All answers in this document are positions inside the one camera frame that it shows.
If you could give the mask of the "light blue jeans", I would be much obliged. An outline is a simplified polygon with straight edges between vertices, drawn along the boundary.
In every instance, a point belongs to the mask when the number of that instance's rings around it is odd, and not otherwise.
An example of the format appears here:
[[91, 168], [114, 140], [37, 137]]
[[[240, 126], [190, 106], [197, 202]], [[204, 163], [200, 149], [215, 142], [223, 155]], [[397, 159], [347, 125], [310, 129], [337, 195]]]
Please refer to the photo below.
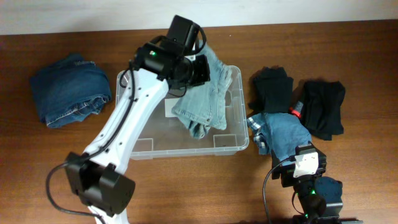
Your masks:
[[172, 113], [183, 123], [194, 139], [204, 138], [211, 128], [225, 130], [226, 92], [233, 81], [230, 66], [224, 64], [205, 45], [197, 56], [205, 55], [210, 69], [210, 81], [189, 88], [172, 108]]

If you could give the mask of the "dark blue jeans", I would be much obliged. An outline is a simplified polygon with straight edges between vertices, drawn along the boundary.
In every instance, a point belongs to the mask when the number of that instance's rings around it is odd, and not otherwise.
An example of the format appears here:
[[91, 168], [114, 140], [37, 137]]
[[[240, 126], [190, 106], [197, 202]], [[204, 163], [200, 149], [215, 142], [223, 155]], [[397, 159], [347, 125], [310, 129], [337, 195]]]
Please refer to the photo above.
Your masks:
[[48, 128], [82, 122], [112, 98], [105, 72], [80, 54], [39, 70], [29, 83], [40, 122]]

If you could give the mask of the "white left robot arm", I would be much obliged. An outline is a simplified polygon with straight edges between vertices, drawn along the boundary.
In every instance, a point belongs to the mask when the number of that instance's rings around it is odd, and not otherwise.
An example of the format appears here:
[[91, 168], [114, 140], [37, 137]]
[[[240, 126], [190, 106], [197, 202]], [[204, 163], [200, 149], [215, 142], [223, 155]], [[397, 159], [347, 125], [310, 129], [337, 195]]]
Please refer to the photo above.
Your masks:
[[123, 72], [127, 83], [99, 135], [82, 154], [69, 153], [61, 165], [73, 194], [97, 223], [127, 223], [126, 207], [136, 184], [124, 176], [131, 152], [157, 105], [170, 90], [187, 90], [210, 80], [204, 30], [174, 16], [166, 35], [139, 47]]

